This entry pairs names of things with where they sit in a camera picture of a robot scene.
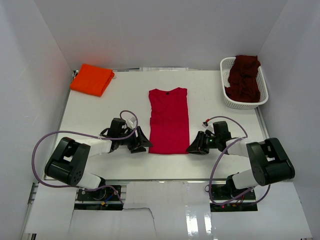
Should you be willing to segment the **bright red t shirt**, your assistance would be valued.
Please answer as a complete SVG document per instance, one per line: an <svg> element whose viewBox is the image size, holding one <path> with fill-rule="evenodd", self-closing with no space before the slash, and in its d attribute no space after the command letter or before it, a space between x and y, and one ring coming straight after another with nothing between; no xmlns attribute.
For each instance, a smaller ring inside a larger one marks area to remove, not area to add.
<svg viewBox="0 0 320 240"><path fill-rule="evenodd" d="M170 91L153 89L148 97L151 105L150 154L186 154L190 145L189 110L186 88Z"/></svg>

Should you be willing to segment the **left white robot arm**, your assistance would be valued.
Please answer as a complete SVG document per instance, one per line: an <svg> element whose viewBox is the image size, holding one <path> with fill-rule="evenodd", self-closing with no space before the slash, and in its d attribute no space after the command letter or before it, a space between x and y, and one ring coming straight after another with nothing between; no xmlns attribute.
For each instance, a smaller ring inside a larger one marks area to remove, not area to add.
<svg viewBox="0 0 320 240"><path fill-rule="evenodd" d="M114 118L100 138L76 141L63 137L45 166L45 174L67 186L88 189L96 200L103 198L106 193L104 179L85 171L87 161L93 156L112 153L120 146L126 146L132 154L152 147L141 127L133 127L133 123L133 120Z"/></svg>

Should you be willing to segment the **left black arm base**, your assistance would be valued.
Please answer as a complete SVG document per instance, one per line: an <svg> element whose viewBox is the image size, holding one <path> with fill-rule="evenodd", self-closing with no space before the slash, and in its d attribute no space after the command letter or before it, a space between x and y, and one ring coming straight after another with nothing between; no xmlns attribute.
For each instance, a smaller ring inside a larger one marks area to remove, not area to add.
<svg viewBox="0 0 320 240"><path fill-rule="evenodd" d="M122 186L112 185L96 191L79 190L76 194L74 210L122 211L123 205L117 194L121 196Z"/></svg>

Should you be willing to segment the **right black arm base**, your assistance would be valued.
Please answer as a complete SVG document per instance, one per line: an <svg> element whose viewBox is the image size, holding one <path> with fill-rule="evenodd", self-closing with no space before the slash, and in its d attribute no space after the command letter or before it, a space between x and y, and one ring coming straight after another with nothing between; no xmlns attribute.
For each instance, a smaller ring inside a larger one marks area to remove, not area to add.
<svg viewBox="0 0 320 240"><path fill-rule="evenodd" d="M223 186L224 184L213 184L211 186L212 197L217 203L226 202L245 191L245 189L237 189L231 193L223 190ZM251 190L225 205L216 205L211 202L210 211L212 213L256 212L258 210L256 200L255 191Z"/></svg>

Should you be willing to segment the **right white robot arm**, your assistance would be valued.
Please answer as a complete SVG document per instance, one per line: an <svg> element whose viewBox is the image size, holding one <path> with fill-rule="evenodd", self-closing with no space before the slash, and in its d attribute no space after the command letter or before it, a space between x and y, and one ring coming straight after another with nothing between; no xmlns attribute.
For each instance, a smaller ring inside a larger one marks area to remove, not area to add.
<svg viewBox="0 0 320 240"><path fill-rule="evenodd" d="M226 121L217 121L209 128L209 121L203 122L205 131L199 131L195 140L186 149L189 154L207 155L217 149L223 155L235 155L249 159L250 169L227 177L222 186L211 186L211 194L219 194L236 200L244 191L256 186L268 186L291 180L296 171L286 151L277 138L250 141L247 138L232 137Z"/></svg>

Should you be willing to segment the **dark maroon t shirt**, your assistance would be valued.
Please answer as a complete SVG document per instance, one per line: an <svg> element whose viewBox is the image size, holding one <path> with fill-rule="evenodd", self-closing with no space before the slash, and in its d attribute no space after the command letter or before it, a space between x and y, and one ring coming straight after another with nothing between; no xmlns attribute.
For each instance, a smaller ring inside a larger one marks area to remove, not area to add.
<svg viewBox="0 0 320 240"><path fill-rule="evenodd" d="M257 55L237 55L229 72L226 95L236 102L258 103L261 93L256 78L260 66Z"/></svg>

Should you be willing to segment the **white printed label strip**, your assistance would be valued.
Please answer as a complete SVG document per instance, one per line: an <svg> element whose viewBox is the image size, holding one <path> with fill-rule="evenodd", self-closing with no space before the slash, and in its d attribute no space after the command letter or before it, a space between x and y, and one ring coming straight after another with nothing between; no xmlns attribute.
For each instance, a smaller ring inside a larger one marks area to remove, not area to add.
<svg viewBox="0 0 320 240"><path fill-rule="evenodd" d="M179 72L188 71L188 67L140 67L140 72Z"/></svg>

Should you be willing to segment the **folded orange t shirt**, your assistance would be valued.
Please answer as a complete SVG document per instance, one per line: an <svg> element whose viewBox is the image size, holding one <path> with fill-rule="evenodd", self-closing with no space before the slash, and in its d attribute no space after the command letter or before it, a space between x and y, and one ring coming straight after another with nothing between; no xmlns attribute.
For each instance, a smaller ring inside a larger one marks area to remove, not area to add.
<svg viewBox="0 0 320 240"><path fill-rule="evenodd" d="M112 69L83 64L69 87L76 92L101 97L114 77Z"/></svg>

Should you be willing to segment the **white plastic basket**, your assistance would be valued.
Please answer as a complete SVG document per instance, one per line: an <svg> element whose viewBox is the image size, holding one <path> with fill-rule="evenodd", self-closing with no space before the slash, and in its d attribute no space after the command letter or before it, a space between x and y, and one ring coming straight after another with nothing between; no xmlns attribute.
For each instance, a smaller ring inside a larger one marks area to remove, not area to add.
<svg viewBox="0 0 320 240"><path fill-rule="evenodd" d="M259 102L240 102L234 101L227 96L226 88L230 87L230 70L235 63L236 57L226 57L220 61L220 78L222 83L222 92L224 103L227 107L237 110L252 110L265 104L269 99L268 89L264 78L262 67L258 68L256 82L260 92Z"/></svg>

